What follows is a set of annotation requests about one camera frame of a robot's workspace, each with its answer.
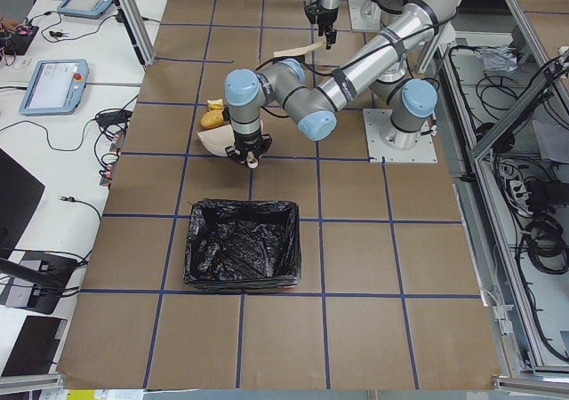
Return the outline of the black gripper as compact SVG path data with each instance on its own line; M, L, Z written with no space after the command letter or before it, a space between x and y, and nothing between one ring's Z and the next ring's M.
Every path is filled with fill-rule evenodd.
M318 35L325 36L325 47L331 48L336 43L336 29L333 24L337 20L338 9L326 8L323 0L315 0L304 5L304 13L311 25L318 25Z
M249 153L259 159L267 153L272 144L271 136L267 133L262 134L261 131L250 134L233 131L233 136L234 143L225 147L225 152L228 158L239 164L245 164Z

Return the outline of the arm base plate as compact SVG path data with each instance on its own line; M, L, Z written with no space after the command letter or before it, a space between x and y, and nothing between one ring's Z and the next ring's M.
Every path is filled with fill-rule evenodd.
M373 33L386 26L381 8L373 0L349 0L348 7L352 31Z
M390 109L365 108L368 160L374 164L436 164L437 153L427 121L417 132L399 131Z

